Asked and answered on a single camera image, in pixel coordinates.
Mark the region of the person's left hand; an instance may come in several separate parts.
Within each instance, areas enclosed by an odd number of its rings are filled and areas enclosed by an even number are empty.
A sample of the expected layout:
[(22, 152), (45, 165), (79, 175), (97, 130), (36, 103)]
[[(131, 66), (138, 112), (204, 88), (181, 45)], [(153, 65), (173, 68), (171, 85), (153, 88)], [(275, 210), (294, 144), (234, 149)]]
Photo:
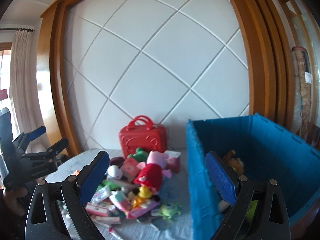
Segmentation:
[(25, 215), (24, 207), (18, 202), (18, 198), (23, 198), (28, 194), (28, 190), (24, 187), (16, 187), (12, 190), (4, 188), (2, 196), (7, 208), (18, 217)]

